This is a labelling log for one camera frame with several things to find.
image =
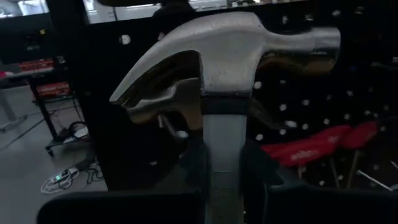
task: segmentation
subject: person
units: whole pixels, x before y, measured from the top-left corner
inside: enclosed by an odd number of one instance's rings
[[[160,5],[162,7],[155,11],[153,17],[171,15],[181,12],[196,12],[189,4],[189,0],[162,0]]]

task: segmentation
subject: cable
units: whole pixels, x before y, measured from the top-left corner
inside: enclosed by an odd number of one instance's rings
[[[104,180],[101,169],[98,169],[97,161],[91,163],[84,171],[87,173],[86,185]]]
[[[83,121],[83,119],[81,118],[79,109],[77,108],[77,105],[76,105],[76,102],[75,102],[75,98],[74,98],[74,97],[72,97],[72,102],[73,102],[73,107],[75,108],[75,111],[76,111],[76,113],[77,113],[77,116],[79,117],[80,121]]]
[[[75,126],[78,125],[78,124],[82,124],[84,126],[87,126],[84,121],[75,121],[75,122],[73,122],[72,124],[69,125],[69,128],[68,128],[69,135],[72,136],[74,139],[76,139],[78,141],[82,141],[85,138],[85,136],[78,137],[78,136],[75,135]]]
[[[79,171],[76,168],[69,168],[61,173],[58,173],[48,178],[41,187],[43,194],[55,194],[62,190],[69,189],[73,180],[79,176]]]

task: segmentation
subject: white cable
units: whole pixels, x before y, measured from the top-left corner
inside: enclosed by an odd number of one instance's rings
[[[62,173],[65,172],[63,171],[48,178],[42,185],[41,192],[43,194],[54,194],[64,189],[68,189],[72,185],[73,180],[79,176],[79,170],[73,167],[67,169],[66,171],[68,172],[67,175],[62,175]]]

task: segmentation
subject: power strip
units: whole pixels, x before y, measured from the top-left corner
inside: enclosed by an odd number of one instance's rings
[[[53,176],[50,181],[51,183],[57,183],[57,182],[61,182],[61,181],[65,181],[66,179],[68,179],[68,177],[71,175],[72,177],[74,175],[76,175],[76,173],[79,172],[76,168],[70,168],[68,170],[65,170],[55,176]]]

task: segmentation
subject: stool leg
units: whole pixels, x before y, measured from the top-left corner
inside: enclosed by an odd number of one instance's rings
[[[355,169],[356,169],[356,165],[358,163],[358,157],[359,157],[359,151],[356,150],[355,154],[354,154],[353,163],[351,165],[351,169],[349,170],[349,176],[348,176],[347,187],[346,187],[347,189],[351,187],[351,182],[353,180]]]
[[[338,182],[335,161],[333,160],[332,157],[329,157],[329,163],[330,163],[330,167],[331,167],[331,172],[333,173],[333,178],[335,179],[335,182],[336,182],[336,187],[337,187],[337,189],[340,189],[340,183]]]

